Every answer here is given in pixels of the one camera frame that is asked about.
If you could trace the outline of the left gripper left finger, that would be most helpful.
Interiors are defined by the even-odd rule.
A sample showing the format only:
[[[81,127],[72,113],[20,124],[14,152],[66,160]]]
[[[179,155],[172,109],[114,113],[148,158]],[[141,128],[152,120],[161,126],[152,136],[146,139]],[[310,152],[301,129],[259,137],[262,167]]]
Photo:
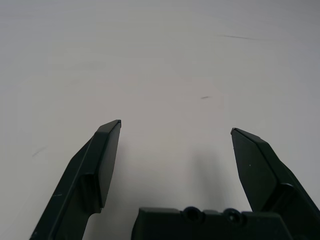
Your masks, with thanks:
[[[113,176],[121,121],[101,125],[69,161],[32,240],[81,240],[91,215],[105,207]]]

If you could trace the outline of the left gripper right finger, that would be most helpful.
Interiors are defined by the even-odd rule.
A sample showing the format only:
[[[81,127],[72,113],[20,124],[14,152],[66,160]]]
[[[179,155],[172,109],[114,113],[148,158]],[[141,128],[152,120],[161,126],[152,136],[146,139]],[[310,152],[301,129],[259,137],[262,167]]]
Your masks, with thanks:
[[[233,128],[238,176],[254,212],[277,213],[297,240],[320,238],[320,210],[293,172],[260,137]]]

